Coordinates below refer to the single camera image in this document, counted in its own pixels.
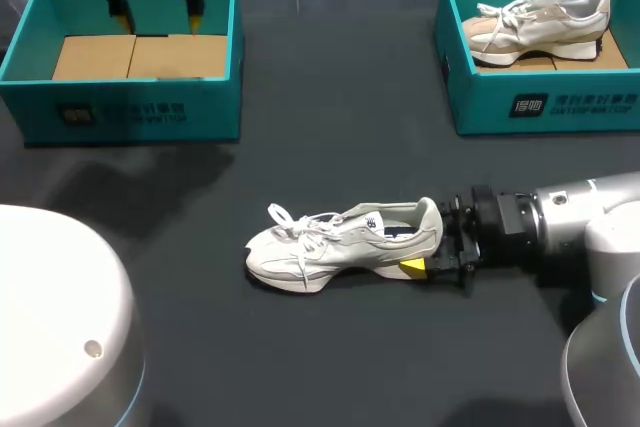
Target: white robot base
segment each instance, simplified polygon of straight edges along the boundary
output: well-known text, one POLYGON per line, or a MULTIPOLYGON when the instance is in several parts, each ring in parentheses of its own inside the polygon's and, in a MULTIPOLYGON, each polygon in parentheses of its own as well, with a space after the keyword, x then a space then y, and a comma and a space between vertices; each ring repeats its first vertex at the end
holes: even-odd
POLYGON ((0 337, 0 425, 149 424, 131 285, 86 225, 0 206, 0 337))

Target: box logo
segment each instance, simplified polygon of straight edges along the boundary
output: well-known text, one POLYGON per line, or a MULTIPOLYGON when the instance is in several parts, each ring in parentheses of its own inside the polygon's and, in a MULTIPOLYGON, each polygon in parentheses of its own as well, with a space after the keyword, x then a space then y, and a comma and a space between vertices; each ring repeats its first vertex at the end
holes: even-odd
POLYGON ((549 94, 518 94, 513 99, 509 117, 540 117, 549 94))
POLYGON ((58 104, 58 112, 67 125, 93 125, 95 122, 89 104, 58 104))
POLYGON ((449 73, 451 69, 449 68, 449 58, 447 54, 442 56, 442 60, 440 61, 440 71, 442 72, 442 78, 444 79, 444 85, 449 84, 449 73))

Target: shoe insole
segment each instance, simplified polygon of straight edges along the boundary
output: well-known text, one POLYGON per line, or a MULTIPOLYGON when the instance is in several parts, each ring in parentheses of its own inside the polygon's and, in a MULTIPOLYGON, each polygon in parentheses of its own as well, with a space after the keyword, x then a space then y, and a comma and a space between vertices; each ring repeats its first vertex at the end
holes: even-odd
POLYGON ((418 229, 408 226, 389 226, 384 228, 384 236, 387 239, 397 239, 401 237, 411 237, 418 229))

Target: shoe tongue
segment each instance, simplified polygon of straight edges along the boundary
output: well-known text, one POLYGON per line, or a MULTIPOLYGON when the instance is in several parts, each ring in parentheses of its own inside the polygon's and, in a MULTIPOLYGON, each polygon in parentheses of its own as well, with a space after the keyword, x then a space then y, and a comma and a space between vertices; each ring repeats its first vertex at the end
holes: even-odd
POLYGON ((384 222, 377 210, 344 220, 337 229, 339 232, 346 232, 358 227, 366 227, 371 232, 384 237, 384 222))
POLYGON ((550 4, 557 4, 559 0, 532 0, 530 2, 531 7, 530 10, 539 9, 541 7, 546 7, 550 4))

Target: shoelace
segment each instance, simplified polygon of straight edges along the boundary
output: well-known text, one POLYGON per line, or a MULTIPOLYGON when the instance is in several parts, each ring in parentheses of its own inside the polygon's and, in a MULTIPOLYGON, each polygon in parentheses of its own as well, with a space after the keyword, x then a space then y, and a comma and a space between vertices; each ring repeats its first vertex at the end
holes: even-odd
POLYGON ((498 22, 496 23, 496 28, 493 29, 493 33, 491 34, 491 39, 482 49, 484 53, 487 50, 487 47, 491 45, 491 43, 498 36, 498 32, 504 26, 513 27, 517 29, 519 27, 519 20, 527 20, 532 19, 533 16, 530 13, 527 13, 529 0, 514 0, 510 4, 507 4, 503 8, 492 7, 486 4, 478 4, 478 10, 483 17, 496 17, 498 22))
POLYGON ((298 240, 298 267, 302 273, 306 288, 308 283, 306 253, 322 245, 326 239, 340 240, 340 235, 336 232, 335 227, 342 222, 342 217, 335 212, 328 212, 293 220, 289 212, 278 204, 271 204, 267 210, 271 218, 284 229, 289 237, 298 240), (328 221, 319 220, 320 217, 327 216, 331 216, 331 219, 328 221))

